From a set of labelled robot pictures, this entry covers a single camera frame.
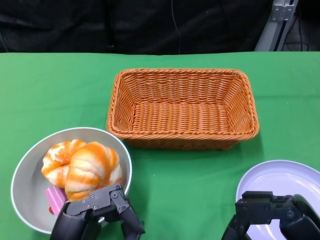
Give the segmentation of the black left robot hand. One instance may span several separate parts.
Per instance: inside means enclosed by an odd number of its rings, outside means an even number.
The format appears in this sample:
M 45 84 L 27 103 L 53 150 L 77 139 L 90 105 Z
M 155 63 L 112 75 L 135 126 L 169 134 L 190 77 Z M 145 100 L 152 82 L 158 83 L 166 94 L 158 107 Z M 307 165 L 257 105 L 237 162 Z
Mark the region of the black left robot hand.
M 112 184 L 89 193 L 89 196 L 66 202 L 53 226 L 51 240 L 96 240 L 102 229 L 99 223 L 121 223 L 126 240 L 139 240 L 145 233 L 143 222 L 128 201 L 120 184 Z

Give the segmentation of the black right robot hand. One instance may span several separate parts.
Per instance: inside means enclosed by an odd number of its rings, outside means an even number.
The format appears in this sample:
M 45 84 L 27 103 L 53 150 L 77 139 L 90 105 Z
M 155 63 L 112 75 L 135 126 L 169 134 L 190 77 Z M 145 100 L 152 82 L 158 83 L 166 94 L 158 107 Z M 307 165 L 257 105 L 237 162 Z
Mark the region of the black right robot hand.
M 251 225 L 269 225 L 279 220 L 287 240 L 318 240 L 320 217 L 300 194 L 276 196 L 271 191 L 246 191 L 235 203 L 235 215 L 226 227 L 223 240 L 248 240 Z

